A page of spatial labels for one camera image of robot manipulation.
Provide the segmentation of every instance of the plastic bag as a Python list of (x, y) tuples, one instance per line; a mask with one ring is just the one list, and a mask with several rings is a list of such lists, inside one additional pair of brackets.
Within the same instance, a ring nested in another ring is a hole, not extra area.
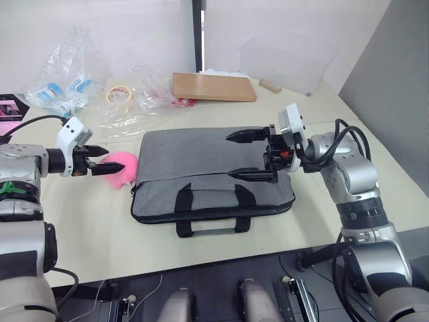
[(30, 107), (70, 117), (82, 115), (90, 98), (104, 86), (103, 55), (95, 49), (87, 32), (72, 28), (51, 53), (36, 80), (15, 95)]
[(194, 99), (177, 99), (172, 78), (135, 66), (121, 78), (108, 78), (97, 102), (97, 127), (102, 138), (141, 134), (162, 121), (188, 111)]

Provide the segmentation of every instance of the pink toy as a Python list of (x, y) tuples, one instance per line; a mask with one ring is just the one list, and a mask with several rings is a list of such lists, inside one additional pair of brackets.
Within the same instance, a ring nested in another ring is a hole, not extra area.
[(135, 180), (137, 175), (137, 158), (134, 154), (128, 152), (112, 153), (101, 160), (101, 163), (105, 162), (118, 162), (125, 166), (124, 169), (117, 173), (104, 175), (113, 188), (120, 189), (124, 184), (129, 184)]

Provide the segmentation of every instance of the wooden board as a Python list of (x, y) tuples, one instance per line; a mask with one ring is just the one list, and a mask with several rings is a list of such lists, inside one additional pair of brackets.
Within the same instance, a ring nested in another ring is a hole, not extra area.
[(173, 94), (178, 99), (256, 101), (250, 80), (245, 77), (173, 73)]

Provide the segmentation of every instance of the white panel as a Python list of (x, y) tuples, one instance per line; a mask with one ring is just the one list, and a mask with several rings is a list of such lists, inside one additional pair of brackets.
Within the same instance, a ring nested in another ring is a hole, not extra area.
[(73, 24), (89, 29), (113, 74), (195, 69), (189, 0), (0, 1), (0, 93), (31, 80)]
[(390, 0), (207, 0), (205, 65), (236, 71), (239, 48), (252, 37), (271, 31), (302, 34), (340, 48), (324, 74), (328, 84), (339, 92), (389, 3)]

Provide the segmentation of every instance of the tape roll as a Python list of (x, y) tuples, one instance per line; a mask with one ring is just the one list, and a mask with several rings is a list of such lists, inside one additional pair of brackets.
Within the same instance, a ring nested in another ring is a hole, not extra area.
[(106, 101), (108, 102), (128, 102), (133, 98), (133, 91), (127, 86), (114, 86), (111, 87), (106, 94)]

